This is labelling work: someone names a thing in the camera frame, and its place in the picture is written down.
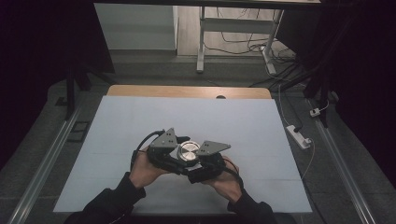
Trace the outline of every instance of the wooden edge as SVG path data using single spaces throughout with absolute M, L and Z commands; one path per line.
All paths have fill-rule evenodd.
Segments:
M 236 87 L 113 85 L 108 89 L 107 95 L 212 99 L 224 96 L 229 99 L 272 99 L 271 93 L 267 89 Z

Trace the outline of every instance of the white board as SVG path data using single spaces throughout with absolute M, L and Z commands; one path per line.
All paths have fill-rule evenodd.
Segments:
M 80 211 L 103 189 L 114 189 L 139 143 L 169 128 L 199 144 L 230 144 L 221 154 L 239 166 L 257 202 L 275 212 L 312 212 L 274 100 L 127 96 L 103 98 L 54 212 Z M 162 175 L 146 192 L 134 206 L 137 214 L 228 213 L 227 201 L 212 188 L 183 175 Z

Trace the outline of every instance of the black jacket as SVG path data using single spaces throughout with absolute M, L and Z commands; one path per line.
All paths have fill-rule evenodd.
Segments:
M 97 223 L 140 223 L 138 217 L 131 217 L 134 204 L 146 197 L 144 189 L 136 189 L 125 173 L 115 189 L 104 189 L 82 212 L 72 214 L 65 224 Z M 256 203 L 243 190 L 242 197 L 236 204 L 228 204 L 228 210 L 239 217 L 232 217 L 232 223 L 275 224 L 274 213 L 267 203 Z

